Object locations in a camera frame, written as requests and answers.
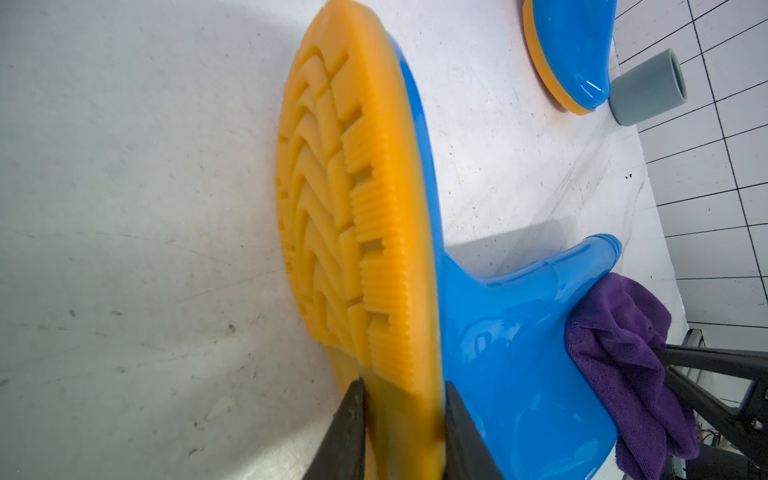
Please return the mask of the blue rubber boot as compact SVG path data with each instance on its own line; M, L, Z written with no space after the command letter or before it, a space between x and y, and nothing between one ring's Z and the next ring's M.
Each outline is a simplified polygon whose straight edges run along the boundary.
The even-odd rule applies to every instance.
M523 3L526 46L540 79L567 111L583 116L611 92L609 56L616 0Z
M479 278L447 252L428 129L379 18L330 1L284 89L276 155L284 265L342 396L365 389L363 479L444 479L452 382L503 479L590 479L616 427L565 347L617 263L609 234Z

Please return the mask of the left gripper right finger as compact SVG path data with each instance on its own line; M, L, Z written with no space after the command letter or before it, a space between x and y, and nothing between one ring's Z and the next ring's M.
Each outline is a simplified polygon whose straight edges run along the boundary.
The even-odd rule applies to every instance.
M484 440L452 382L445 384L446 465L448 480L502 480Z

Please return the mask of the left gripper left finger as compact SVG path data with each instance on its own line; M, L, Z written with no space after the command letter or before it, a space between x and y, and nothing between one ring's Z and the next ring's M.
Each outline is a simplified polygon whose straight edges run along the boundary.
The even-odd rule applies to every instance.
M365 459L365 389L357 379L350 383L303 478L360 480L365 477Z

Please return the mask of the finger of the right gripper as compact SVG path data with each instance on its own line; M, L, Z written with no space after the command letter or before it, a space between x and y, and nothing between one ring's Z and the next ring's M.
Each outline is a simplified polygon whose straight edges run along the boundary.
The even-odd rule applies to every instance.
M654 350L665 366L689 367L754 382L767 380L767 353L667 345Z
M729 407L672 367L665 384L702 416L742 454L760 468L767 467L767 370L747 372L751 381L739 408Z

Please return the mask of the purple cloth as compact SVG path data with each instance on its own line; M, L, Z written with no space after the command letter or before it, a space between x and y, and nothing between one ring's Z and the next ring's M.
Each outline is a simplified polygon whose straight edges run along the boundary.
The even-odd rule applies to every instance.
M670 455L699 455L693 410L666 386L655 354L670 325L660 300L616 273L601 278L566 322L566 351L616 425L616 463L633 479L660 478Z

